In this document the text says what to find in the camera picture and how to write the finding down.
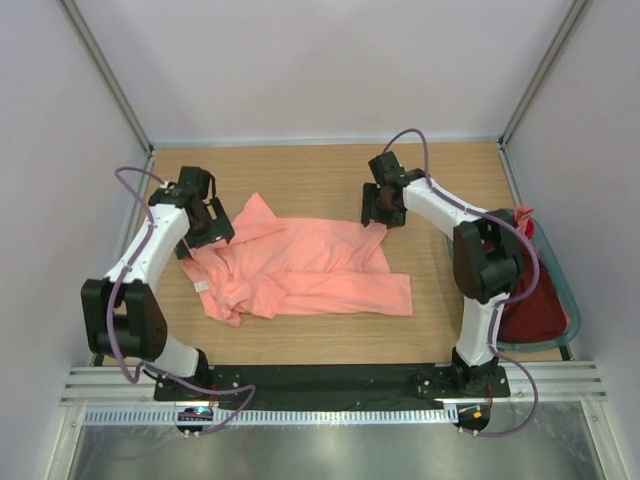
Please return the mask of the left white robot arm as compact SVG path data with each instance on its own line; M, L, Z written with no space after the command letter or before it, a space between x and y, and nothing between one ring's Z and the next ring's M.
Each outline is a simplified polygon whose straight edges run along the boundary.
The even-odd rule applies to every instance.
M184 166L177 180L161 180L148 199L128 182L122 185L144 221L117 263L81 288L89 350L114 359L131 383L146 369L187 398L202 399L212 386L206 355L169 334L155 291L171 257L186 259L197 248L233 239L215 178L201 167Z

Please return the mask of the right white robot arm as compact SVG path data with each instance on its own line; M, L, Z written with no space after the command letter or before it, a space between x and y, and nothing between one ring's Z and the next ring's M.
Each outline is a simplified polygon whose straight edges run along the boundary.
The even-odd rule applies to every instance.
M405 170L391 151L368 162L374 181L363 185L361 223L405 225L409 212L438 227L453 246L452 270L463 295L463 320L452 349L450 382L461 395L482 392L497 376L497 330L505 303L524 274L508 212L488 212L441 188L421 169Z

